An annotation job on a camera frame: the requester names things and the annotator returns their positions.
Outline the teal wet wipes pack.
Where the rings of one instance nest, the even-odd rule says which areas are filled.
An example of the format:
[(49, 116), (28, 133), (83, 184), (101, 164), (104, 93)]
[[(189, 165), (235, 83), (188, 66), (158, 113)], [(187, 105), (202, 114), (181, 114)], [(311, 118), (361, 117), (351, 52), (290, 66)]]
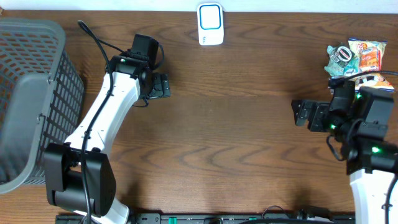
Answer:
[(329, 58), (329, 63), (325, 67), (325, 70), (331, 75), (331, 76), (342, 76), (343, 75), (343, 69), (344, 67), (339, 66), (337, 63), (333, 62)]

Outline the teal kleenex tissue pack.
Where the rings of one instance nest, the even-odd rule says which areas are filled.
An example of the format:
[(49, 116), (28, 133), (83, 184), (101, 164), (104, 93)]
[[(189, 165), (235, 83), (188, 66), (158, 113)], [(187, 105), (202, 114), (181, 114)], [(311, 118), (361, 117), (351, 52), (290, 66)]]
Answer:
[(350, 77), (352, 75), (359, 73), (359, 61), (360, 59), (358, 57), (352, 58), (348, 62), (348, 64), (344, 67), (343, 75), (346, 77)]

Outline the black box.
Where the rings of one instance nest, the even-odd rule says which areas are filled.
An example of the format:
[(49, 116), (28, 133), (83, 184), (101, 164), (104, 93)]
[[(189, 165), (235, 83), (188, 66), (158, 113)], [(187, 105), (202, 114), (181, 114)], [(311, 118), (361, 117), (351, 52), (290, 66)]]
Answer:
[(329, 46), (327, 52), (329, 58), (341, 67), (346, 66), (354, 57), (354, 53), (345, 45), (338, 47)]

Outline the white snack bag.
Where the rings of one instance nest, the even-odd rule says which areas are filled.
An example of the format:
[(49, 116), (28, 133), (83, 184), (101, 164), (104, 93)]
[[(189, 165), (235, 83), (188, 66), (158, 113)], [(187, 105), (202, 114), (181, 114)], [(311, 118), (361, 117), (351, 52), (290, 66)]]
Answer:
[[(360, 40), (360, 39), (350, 38), (348, 40), (348, 45), (350, 50), (354, 53), (354, 57), (358, 57), (359, 59), (360, 59), (359, 53), (360, 51), (362, 51), (362, 49), (377, 47), (381, 53), (381, 68), (382, 68), (382, 57), (385, 52), (387, 41), (378, 42), (373, 40)], [(368, 71), (368, 72), (373, 72), (373, 73), (353, 78), (353, 81), (355, 81), (356, 85), (356, 91), (358, 91), (359, 88), (362, 86), (368, 86), (371, 88), (377, 88), (384, 91), (394, 92), (394, 87), (380, 73), (376, 73), (376, 71)]]

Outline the orange tissue pack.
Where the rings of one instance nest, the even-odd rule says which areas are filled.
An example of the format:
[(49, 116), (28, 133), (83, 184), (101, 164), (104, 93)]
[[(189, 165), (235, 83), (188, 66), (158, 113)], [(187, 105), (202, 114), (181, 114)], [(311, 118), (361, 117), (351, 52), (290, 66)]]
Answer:
[(362, 49), (359, 53), (359, 57), (359, 69), (362, 72), (380, 70), (381, 53), (377, 47)]

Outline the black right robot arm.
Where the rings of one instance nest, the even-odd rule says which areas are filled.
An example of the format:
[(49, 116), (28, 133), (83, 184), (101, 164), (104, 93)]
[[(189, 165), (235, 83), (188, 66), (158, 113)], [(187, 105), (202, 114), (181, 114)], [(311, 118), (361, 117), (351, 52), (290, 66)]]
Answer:
[(327, 133), (346, 164), (356, 223), (397, 223), (397, 145), (385, 140), (394, 107), (390, 93), (337, 88), (331, 101), (292, 100), (296, 126)]

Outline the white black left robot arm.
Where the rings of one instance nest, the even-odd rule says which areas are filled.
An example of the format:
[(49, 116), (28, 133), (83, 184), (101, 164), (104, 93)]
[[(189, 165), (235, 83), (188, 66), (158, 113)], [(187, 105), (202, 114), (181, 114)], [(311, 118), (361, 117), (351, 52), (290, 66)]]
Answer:
[(127, 223), (129, 207), (116, 198), (109, 154), (127, 112), (140, 100), (171, 96), (169, 78), (149, 63), (114, 56), (111, 71), (76, 130), (44, 152), (49, 204), (85, 216), (86, 222)]

